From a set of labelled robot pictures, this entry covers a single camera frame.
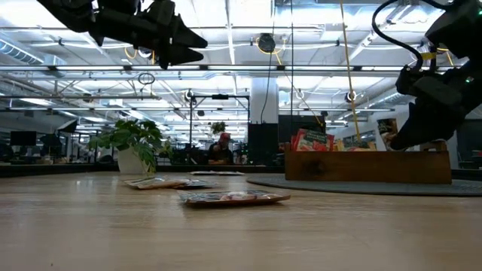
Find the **wrapper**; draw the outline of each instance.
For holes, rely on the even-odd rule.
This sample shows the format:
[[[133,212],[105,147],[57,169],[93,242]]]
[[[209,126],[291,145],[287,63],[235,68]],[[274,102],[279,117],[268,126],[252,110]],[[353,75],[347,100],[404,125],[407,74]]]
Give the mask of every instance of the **wrapper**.
[[[173,188],[173,189],[203,189],[212,188],[214,183],[201,180],[192,179],[165,179],[165,178],[145,178],[135,181],[125,181],[126,184],[132,188],[141,190],[159,189],[159,188]]]
[[[333,151],[334,135],[299,129],[294,146],[296,151]]]
[[[241,206],[275,203],[290,199],[290,195],[281,195],[264,190],[225,191],[210,193],[180,193],[181,201],[192,206]]]
[[[398,133],[397,120],[395,118],[378,120],[378,132],[382,137],[383,144],[387,151],[393,151],[390,147],[392,139]]]

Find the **white pot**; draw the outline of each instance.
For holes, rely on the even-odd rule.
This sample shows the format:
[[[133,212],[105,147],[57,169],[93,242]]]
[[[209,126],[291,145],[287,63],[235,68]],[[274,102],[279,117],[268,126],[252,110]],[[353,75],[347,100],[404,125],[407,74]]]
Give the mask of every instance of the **white pot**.
[[[147,165],[139,159],[132,147],[124,151],[118,151],[117,163],[121,174],[144,175],[148,172]]]

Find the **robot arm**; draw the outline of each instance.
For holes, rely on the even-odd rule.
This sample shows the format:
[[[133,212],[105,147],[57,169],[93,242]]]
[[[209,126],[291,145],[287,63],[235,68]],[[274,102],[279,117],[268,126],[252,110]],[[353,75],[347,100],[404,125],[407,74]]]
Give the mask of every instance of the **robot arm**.
[[[74,32],[89,32],[99,46],[104,38],[132,44],[135,49],[153,50],[160,67],[199,61],[203,55],[190,47],[205,48],[208,43],[192,32],[174,14],[175,3],[154,0],[141,10],[140,0],[38,0],[60,22]]]
[[[404,150],[435,139],[448,140],[462,124],[465,116],[482,103],[482,51],[477,39],[482,29],[482,3],[479,0],[455,0],[451,5],[440,5],[422,0],[445,13],[427,31],[432,48],[445,46],[458,58],[468,57],[461,68],[440,75],[432,59],[430,69],[422,70],[423,58],[412,47],[384,35],[375,18],[384,7],[396,0],[388,0],[375,11],[372,26],[382,38],[412,52],[417,62],[405,66],[398,77],[396,88],[400,94],[416,97],[409,104],[409,118],[394,137],[390,146]]]

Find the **red cap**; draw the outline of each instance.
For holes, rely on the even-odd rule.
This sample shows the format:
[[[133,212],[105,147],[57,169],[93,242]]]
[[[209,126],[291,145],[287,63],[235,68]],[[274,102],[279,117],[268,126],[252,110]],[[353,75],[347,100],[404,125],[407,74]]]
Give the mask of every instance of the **red cap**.
[[[220,140],[221,140],[221,139],[227,139],[227,140],[229,140],[229,139],[231,139],[231,134],[228,133],[228,132],[222,132],[222,133],[220,134],[220,136],[219,136],[219,139],[220,139]]]

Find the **person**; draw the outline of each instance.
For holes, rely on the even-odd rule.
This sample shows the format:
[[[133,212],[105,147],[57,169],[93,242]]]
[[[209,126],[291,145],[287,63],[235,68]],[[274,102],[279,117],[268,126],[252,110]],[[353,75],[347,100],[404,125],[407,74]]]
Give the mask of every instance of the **person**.
[[[232,165],[233,152],[229,150],[231,136],[223,132],[219,136],[219,141],[209,147],[209,165]]]

